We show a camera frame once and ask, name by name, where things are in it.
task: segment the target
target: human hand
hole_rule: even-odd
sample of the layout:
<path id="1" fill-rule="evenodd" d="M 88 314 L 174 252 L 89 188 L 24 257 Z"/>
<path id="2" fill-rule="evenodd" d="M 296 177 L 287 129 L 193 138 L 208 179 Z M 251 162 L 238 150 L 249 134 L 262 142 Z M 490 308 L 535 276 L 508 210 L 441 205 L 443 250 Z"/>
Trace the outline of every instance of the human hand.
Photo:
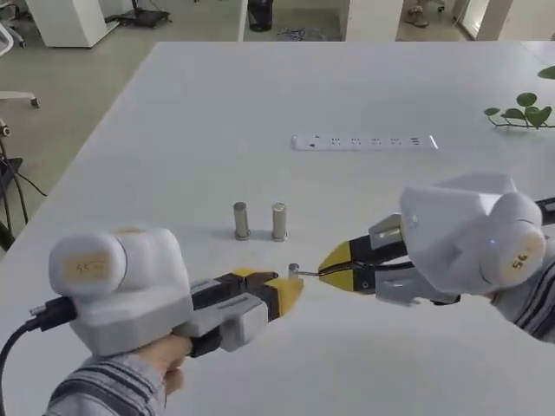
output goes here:
<path id="1" fill-rule="evenodd" d="M 185 357 L 191 353 L 192 346 L 188 338 L 167 335 L 139 349 L 137 355 L 164 377 L 166 395 L 169 396 L 184 385 L 180 367 Z"/>

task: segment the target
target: leaf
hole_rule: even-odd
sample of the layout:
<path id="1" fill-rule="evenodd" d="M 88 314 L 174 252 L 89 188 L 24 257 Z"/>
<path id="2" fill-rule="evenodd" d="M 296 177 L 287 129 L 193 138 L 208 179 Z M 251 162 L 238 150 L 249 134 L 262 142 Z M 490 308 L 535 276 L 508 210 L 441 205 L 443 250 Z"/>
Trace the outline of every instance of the leaf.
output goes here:
<path id="1" fill-rule="evenodd" d="M 533 93 L 523 93 L 517 97 L 517 102 L 522 107 L 533 106 L 538 100 L 538 96 Z"/>
<path id="2" fill-rule="evenodd" d="M 555 66 L 542 69 L 539 71 L 538 77 L 545 78 L 547 80 L 555 80 Z"/>
<path id="3" fill-rule="evenodd" d="M 495 107 L 491 107 L 491 108 L 488 108 L 487 110 L 484 110 L 484 114 L 488 117 L 491 117 L 492 115 L 497 114 L 499 111 L 501 110 Z"/>
<path id="4" fill-rule="evenodd" d="M 517 108 L 505 110 L 505 113 L 502 114 L 501 117 L 505 117 L 506 119 L 526 120 L 524 113 Z"/>
<path id="5" fill-rule="evenodd" d="M 526 119 L 536 128 L 540 128 L 552 115 L 552 108 L 547 106 L 538 110 L 536 107 L 526 109 Z"/>

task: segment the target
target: white chair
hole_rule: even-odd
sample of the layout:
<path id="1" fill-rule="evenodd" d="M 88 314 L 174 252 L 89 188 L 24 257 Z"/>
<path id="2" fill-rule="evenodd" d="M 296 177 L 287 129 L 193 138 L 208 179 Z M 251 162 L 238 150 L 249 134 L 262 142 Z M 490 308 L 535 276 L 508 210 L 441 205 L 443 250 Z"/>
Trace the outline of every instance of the white chair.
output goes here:
<path id="1" fill-rule="evenodd" d="M 14 39 L 10 32 L 0 23 L 0 58 L 6 55 L 10 49 L 14 47 Z M 0 91 L 0 101 L 2 100 L 20 100 L 27 99 L 31 101 L 31 106 L 39 108 L 41 105 L 38 99 L 32 93 L 22 93 L 18 91 Z M 8 137 L 11 134 L 10 128 L 0 118 L 0 136 Z"/>
<path id="2" fill-rule="evenodd" d="M 8 14 L 8 12 L 10 12 L 10 17 L 8 19 L 4 20 L 2 19 L 2 16 L 0 16 L 0 23 L 6 28 L 6 30 L 8 30 L 8 32 L 10 32 L 11 37 L 14 38 L 19 46 L 25 49 L 27 48 L 27 43 L 25 43 L 25 39 L 23 39 L 23 36 L 21 36 L 19 32 L 17 32 L 16 27 L 11 24 L 11 21 L 16 14 L 17 7 L 17 4 L 15 4 L 13 1 L 0 0 L 0 13 L 2 13 L 3 10 L 5 11 L 6 15 Z"/>

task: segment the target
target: green plant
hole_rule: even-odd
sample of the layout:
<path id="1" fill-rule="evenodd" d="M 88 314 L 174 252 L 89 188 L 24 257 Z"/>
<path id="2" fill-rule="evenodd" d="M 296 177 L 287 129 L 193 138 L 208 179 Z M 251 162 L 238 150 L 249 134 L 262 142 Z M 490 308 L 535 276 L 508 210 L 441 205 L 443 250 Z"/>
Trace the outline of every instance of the green plant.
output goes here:
<path id="1" fill-rule="evenodd" d="M 538 73 L 540 78 L 555 80 L 555 66 L 543 69 Z M 555 128 L 548 124 L 549 117 L 552 115 L 553 108 L 546 106 L 536 107 L 538 96 L 534 93 L 523 93 L 517 97 L 517 103 L 521 108 L 508 108 L 499 117 L 505 122 L 499 123 L 492 117 L 501 113 L 499 108 L 491 107 L 484 110 L 487 119 L 496 127 L 523 127 L 523 128 Z M 524 121 L 525 124 L 516 124 L 512 120 Z"/>

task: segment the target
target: doorway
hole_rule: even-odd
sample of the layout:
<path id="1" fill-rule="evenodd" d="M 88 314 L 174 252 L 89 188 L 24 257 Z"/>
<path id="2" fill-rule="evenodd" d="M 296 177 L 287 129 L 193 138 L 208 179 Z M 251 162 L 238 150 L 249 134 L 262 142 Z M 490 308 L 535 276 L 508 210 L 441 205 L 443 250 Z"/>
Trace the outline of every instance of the doorway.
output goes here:
<path id="1" fill-rule="evenodd" d="M 462 18 L 462 26 L 468 32 L 468 34 L 476 39 L 478 32 L 480 31 L 480 26 L 484 15 L 486 14 L 487 4 L 489 0 L 469 0 L 467 11 Z"/>

